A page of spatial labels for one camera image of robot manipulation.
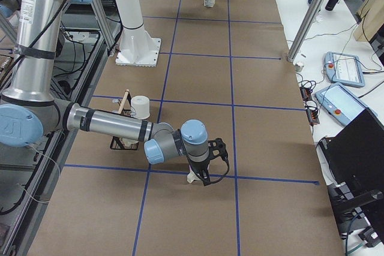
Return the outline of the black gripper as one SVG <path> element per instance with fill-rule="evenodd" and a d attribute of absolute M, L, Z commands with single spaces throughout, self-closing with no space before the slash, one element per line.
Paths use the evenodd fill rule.
<path fill-rule="evenodd" d="M 203 182 L 204 186 L 211 184 L 210 175 L 209 175 L 209 162 L 194 162 L 190 163 L 190 167 L 193 173 L 198 177 L 199 180 Z"/>

